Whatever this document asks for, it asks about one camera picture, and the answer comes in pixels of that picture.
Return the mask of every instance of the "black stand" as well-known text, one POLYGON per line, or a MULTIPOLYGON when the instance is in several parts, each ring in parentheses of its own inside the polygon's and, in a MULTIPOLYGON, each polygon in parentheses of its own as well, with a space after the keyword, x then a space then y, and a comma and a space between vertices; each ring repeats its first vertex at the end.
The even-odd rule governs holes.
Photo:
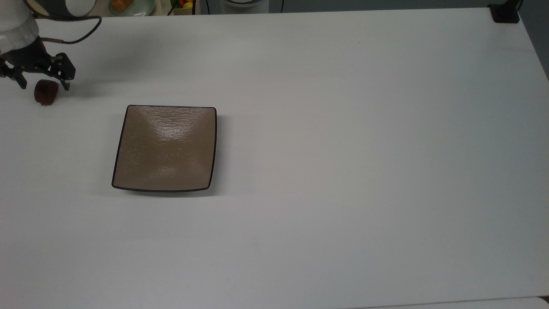
POLYGON ((517 12, 519 0, 507 0, 504 4, 489 4, 492 18, 496 23, 516 24, 520 20, 517 12))

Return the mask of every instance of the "square plate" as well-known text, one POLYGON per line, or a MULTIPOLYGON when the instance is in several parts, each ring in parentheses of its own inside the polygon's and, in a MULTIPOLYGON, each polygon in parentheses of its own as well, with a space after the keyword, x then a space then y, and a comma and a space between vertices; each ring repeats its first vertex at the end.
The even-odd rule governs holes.
POLYGON ((214 172, 216 138, 213 107, 130 105, 112 185, 149 192, 205 190, 214 172))

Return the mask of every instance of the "white table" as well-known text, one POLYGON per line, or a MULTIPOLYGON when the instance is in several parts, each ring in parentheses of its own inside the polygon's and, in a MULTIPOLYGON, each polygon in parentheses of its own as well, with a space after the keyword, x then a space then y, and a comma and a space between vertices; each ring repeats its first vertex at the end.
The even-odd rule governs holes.
POLYGON ((498 299, 485 301, 450 302, 428 305, 388 307, 392 309, 549 309, 546 301, 529 297, 523 299, 498 299))
MULTIPOLYGON (((41 21, 77 38, 90 24, 41 21)), ((6 308, 549 294, 549 82, 488 9, 105 19, 51 107, 0 81, 6 308), (113 189, 128 104, 214 106, 212 187, 113 189)))

